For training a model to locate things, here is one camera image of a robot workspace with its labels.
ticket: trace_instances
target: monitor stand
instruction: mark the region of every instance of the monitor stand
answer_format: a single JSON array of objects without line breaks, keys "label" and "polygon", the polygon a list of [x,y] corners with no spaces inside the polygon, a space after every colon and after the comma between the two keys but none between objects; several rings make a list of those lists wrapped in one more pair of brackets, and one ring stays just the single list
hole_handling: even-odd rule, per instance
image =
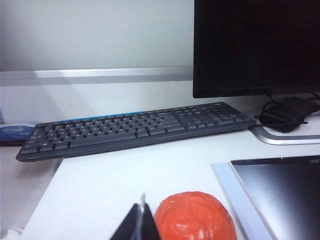
[{"label": "monitor stand", "polygon": [[320,111],[312,113],[302,124],[289,133],[281,133],[268,127],[256,126],[249,130],[260,141],[271,145],[320,144]]}]

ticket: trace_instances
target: laptop screen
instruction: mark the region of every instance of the laptop screen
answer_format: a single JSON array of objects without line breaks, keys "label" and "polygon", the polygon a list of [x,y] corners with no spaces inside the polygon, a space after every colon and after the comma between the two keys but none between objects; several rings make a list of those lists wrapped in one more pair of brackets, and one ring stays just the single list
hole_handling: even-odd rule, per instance
[{"label": "laptop screen", "polygon": [[320,156],[231,163],[279,240],[320,239]]}]

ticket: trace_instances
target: desk surface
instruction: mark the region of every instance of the desk surface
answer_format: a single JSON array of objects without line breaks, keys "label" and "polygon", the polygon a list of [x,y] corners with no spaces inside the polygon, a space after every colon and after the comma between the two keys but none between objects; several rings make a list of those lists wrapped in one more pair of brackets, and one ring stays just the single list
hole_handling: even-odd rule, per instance
[{"label": "desk surface", "polygon": [[320,145],[269,145],[244,130],[66,158],[20,239],[109,239],[142,193],[154,213],[169,195],[202,191],[234,219],[212,163],[303,155],[320,155]]}]

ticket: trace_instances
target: keyboard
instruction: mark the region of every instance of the keyboard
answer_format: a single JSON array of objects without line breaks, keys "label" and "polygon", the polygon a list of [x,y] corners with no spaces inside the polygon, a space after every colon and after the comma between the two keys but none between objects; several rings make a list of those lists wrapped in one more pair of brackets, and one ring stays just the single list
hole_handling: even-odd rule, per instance
[{"label": "keyboard", "polygon": [[86,117],[34,126],[16,159],[34,162],[246,129],[256,121],[224,102]]}]

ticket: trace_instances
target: black monitor screen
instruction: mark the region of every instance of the black monitor screen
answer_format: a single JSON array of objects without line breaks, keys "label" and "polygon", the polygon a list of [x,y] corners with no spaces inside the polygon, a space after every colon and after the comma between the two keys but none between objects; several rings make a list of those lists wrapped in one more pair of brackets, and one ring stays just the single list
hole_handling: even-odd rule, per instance
[{"label": "black monitor screen", "polygon": [[320,1],[195,0],[195,98],[320,91]]}]

